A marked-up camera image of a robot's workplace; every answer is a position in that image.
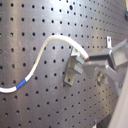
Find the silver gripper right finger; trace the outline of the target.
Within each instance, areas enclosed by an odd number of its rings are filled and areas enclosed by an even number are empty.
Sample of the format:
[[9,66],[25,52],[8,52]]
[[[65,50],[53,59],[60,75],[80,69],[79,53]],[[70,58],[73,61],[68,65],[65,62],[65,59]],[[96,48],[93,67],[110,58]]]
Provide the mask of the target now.
[[90,53],[89,59],[91,61],[107,60],[110,67],[115,67],[115,60],[111,49],[103,49],[100,52]]

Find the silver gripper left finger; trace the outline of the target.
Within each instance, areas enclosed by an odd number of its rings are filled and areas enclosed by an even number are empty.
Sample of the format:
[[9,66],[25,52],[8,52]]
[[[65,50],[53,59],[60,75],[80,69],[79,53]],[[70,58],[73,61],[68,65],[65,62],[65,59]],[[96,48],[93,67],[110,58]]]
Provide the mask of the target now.
[[108,64],[86,62],[83,70],[89,78],[94,79],[96,85],[109,85],[117,95],[120,95],[119,85],[122,83],[122,75],[114,71]]

